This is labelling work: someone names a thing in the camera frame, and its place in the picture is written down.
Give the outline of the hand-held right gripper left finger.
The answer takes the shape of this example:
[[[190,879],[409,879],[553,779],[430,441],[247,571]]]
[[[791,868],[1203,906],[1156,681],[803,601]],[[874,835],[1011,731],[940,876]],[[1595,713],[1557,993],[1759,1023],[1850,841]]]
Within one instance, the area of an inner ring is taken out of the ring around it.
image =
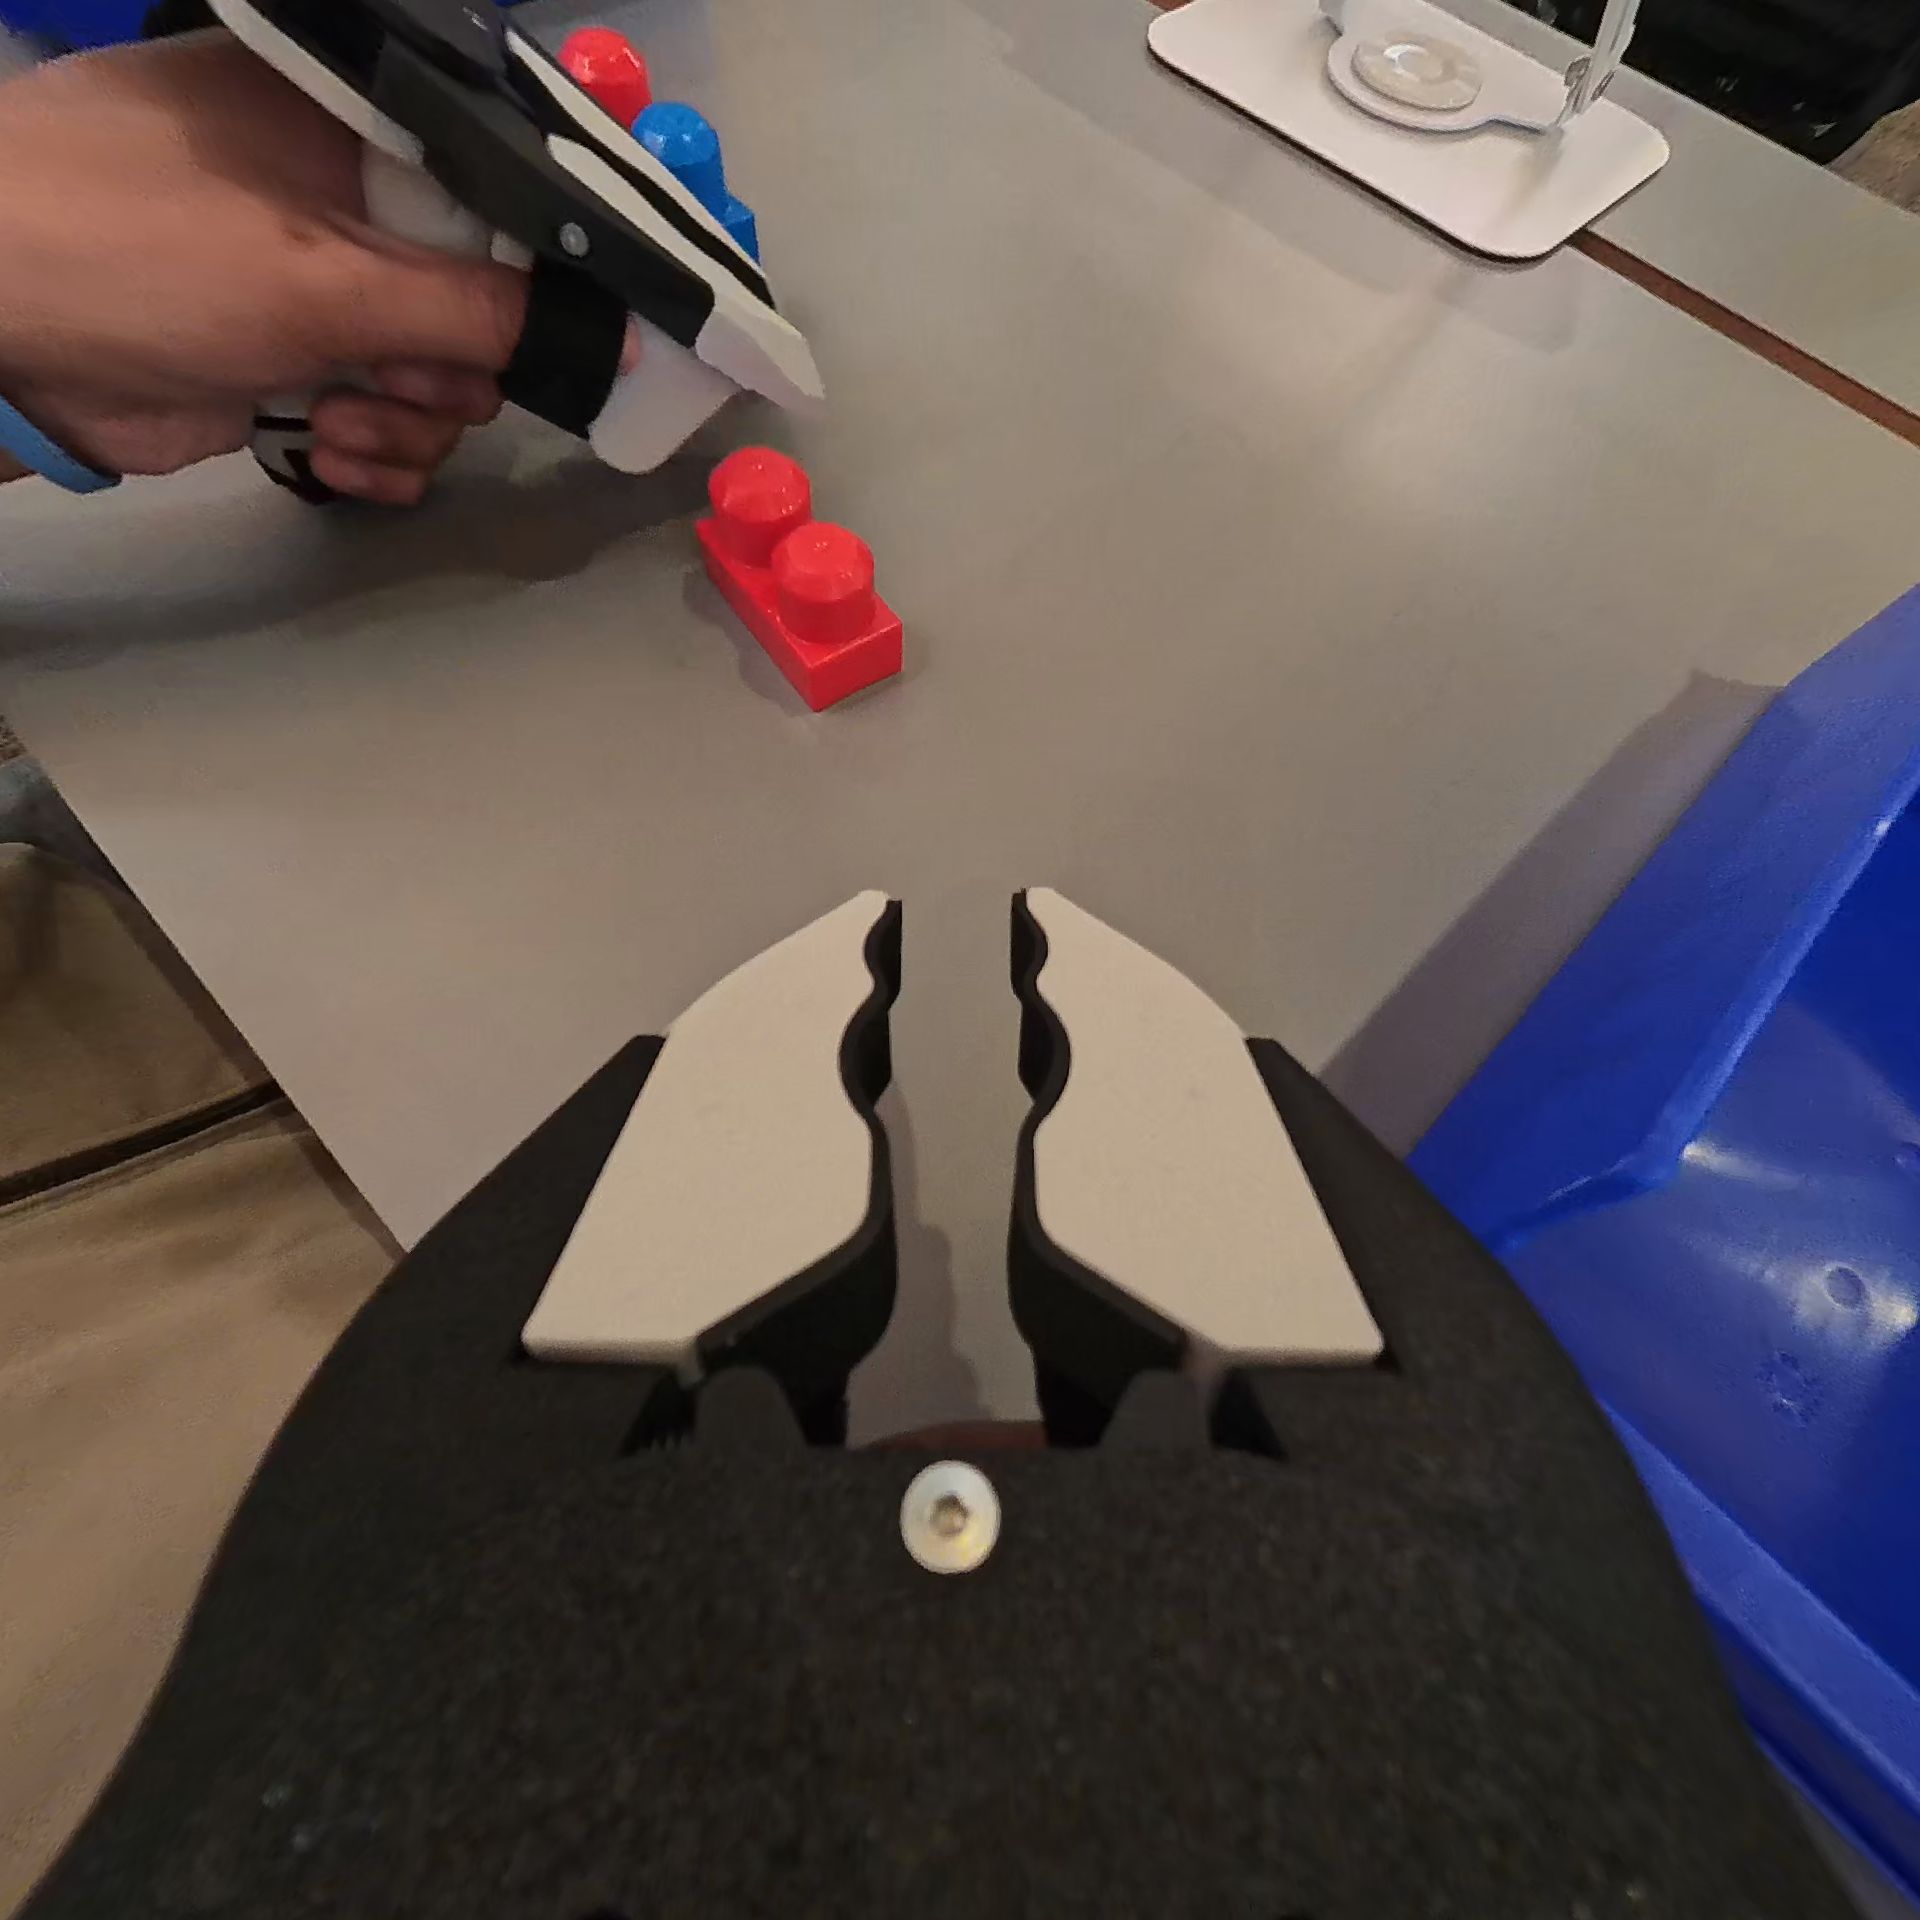
[[[524,1327],[533,1361],[627,1363],[681,1385],[773,1377],[805,1436],[847,1438],[890,1327],[903,908],[855,894],[667,1026]]]

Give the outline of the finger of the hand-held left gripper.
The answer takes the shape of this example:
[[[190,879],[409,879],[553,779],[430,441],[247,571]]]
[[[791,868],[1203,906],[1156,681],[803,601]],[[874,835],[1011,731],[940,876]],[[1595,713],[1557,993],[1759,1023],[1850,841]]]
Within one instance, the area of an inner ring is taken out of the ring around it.
[[[511,86],[530,107],[541,133],[588,147],[590,154],[621,173],[662,220],[676,227],[684,243],[681,251],[706,251],[762,307],[778,307],[756,255],[734,239],[731,231],[684,181],[675,178],[630,131],[620,126],[537,39],[524,37],[517,27],[507,27],[502,37]]]
[[[644,233],[710,292],[710,314],[691,347],[738,389],[778,405],[826,405],[807,339],[778,310],[751,261],[673,181],[637,183],[577,137],[548,135],[548,158],[607,210]]]

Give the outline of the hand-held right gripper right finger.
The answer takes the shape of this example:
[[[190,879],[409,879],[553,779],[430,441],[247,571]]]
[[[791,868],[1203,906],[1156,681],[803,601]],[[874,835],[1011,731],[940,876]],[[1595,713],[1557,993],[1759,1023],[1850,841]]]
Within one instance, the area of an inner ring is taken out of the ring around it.
[[[1262,1053],[1185,971],[1052,886],[1011,906],[1018,1073],[1007,1298],[1054,1447],[1140,1377],[1364,1370],[1385,1333]]]

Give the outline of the blue single-stud block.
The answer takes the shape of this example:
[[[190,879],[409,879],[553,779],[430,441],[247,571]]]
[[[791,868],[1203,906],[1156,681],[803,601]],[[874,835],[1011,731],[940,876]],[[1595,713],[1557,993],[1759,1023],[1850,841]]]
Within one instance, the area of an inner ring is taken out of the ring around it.
[[[762,255],[751,209],[731,190],[722,141],[698,107],[653,100],[634,116],[630,133],[719,222],[731,243],[754,261]]]

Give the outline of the red single-stud block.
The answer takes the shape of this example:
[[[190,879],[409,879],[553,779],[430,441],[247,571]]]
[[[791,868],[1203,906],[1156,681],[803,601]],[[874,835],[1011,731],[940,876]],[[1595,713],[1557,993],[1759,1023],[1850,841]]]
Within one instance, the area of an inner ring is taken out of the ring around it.
[[[623,131],[653,102],[650,65],[623,31],[578,27],[565,37],[558,61]]]

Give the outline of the red two-stud block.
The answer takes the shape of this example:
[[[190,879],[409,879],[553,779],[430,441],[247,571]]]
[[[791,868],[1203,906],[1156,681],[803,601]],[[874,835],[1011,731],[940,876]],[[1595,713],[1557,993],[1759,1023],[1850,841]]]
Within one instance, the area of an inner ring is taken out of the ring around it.
[[[713,466],[695,535],[710,587],[807,708],[903,671],[906,629],[877,591],[871,549],[813,511],[788,453],[748,446]]]

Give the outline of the person's left hand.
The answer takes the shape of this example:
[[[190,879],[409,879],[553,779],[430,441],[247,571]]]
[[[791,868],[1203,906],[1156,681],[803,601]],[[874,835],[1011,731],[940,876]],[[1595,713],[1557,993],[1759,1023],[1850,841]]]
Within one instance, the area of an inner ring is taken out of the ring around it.
[[[501,409],[524,276],[403,245],[362,143],[221,29],[2,86],[2,395],[82,460],[166,476],[308,395],[311,474],[413,506]]]

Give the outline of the light blue wristband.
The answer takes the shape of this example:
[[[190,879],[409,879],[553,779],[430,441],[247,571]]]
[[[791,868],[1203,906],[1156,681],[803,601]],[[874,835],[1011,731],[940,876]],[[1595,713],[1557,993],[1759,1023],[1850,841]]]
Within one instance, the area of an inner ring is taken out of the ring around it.
[[[35,474],[37,477],[73,497],[91,497],[117,489],[122,484],[124,476],[118,470],[109,470],[82,460],[58,437],[43,433],[6,395],[2,395],[0,417],[2,453],[4,465],[10,468],[20,468],[20,474]]]

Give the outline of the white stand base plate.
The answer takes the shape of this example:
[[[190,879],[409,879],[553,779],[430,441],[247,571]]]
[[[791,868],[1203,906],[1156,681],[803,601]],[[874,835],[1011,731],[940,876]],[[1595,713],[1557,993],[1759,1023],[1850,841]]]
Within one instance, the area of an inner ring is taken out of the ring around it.
[[[1661,131],[1607,100],[1642,4],[1565,67],[1426,3],[1196,3],[1148,52],[1443,238],[1526,262],[1655,178]]]

